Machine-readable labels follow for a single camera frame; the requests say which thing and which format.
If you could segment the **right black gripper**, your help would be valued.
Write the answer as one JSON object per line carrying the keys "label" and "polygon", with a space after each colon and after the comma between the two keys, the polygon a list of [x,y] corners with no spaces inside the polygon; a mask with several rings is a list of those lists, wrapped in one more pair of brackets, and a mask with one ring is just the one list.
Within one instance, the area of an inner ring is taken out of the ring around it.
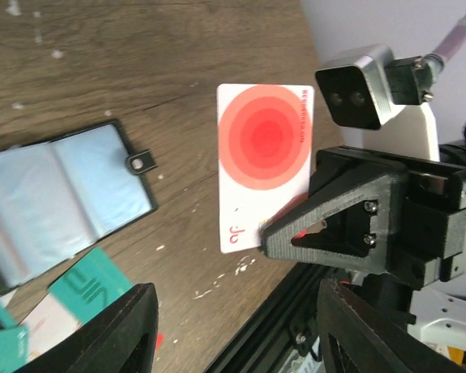
{"label": "right black gripper", "polygon": [[391,274],[420,290],[464,273],[466,151],[434,162],[340,146],[315,161],[309,198],[263,229],[267,257],[382,274],[401,221]]}

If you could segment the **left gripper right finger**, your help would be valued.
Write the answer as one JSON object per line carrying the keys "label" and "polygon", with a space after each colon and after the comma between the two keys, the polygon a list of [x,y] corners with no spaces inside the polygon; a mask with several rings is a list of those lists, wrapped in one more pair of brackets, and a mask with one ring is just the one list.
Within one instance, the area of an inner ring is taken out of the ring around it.
{"label": "left gripper right finger", "polygon": [[318,331],[327,372],[464,372],[335,279],[321,281]]}

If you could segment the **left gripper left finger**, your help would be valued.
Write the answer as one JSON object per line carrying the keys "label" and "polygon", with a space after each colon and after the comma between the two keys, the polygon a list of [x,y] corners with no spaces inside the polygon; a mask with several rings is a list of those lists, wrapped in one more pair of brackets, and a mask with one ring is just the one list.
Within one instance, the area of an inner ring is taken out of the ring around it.
{"label": "left gripper left finger", "polygon": [[136,284],[66,340],[19,372],[150,372],[158,337],[153,283]]}

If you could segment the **black card holder wallet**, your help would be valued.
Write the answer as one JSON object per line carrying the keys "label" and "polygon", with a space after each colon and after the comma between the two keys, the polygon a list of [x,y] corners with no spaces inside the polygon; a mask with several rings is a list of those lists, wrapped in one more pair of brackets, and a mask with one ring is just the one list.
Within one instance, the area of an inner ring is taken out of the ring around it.
{"label": "black card holder wallet", "polygon": [[0,151],[0,295],[158,207],[118,120]]}

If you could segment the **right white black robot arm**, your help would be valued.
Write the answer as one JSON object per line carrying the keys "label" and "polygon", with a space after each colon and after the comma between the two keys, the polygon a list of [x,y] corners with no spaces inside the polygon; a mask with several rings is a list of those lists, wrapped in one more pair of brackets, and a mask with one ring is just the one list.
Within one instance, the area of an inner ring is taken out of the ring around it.
{"label": "right white black robot arm", "polygon": [[262,250],[362,273],[381,314],[438,351],[466,351],[466,300],[432,289],[465,271],[466,144],[440,145],[426,104],[362,136],[362,148],[317,153],[308,197],[263,228]]}

